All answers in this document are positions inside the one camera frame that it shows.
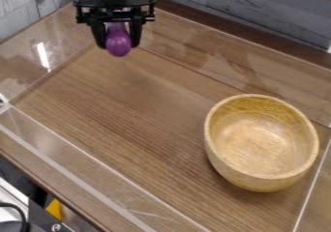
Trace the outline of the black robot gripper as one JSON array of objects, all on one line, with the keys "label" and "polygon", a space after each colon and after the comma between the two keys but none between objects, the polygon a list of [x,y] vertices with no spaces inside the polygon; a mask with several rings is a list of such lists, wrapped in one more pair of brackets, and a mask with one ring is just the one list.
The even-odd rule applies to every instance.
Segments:
[{"label": "black robot gripper", "polygon": [[143,22],[156,20],[156,5],[157,0],[76,0],[77,22],[90,22],[94,40],[102,49],[106,48],[104,22],[129,22],[132,47],[139,47]]}]

